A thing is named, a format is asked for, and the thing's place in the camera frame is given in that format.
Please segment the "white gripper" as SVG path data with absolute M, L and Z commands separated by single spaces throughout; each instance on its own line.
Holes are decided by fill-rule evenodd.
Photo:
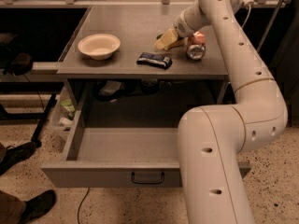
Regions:
M 184 9 L 174 21 L 174 29 L 168 29 L 154 44 L 157 50 L 168 50 L 169 47 L 178 41 L 178 37 L 191 36 L 203 27 L 210 24 L 206 14 L 195 0 L 189 7 Z

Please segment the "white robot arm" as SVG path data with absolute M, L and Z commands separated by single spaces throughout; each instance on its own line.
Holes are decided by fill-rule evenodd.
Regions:
M 236 155 L 264 147 L 284 131 L 288 111 L 278 84 L 235 19 L 236 0 L 197 0 L 164 32 L 156 49 L 211 25 L 235 103 L 186 112 L 178 159 L 189 224 L 254 224 Z

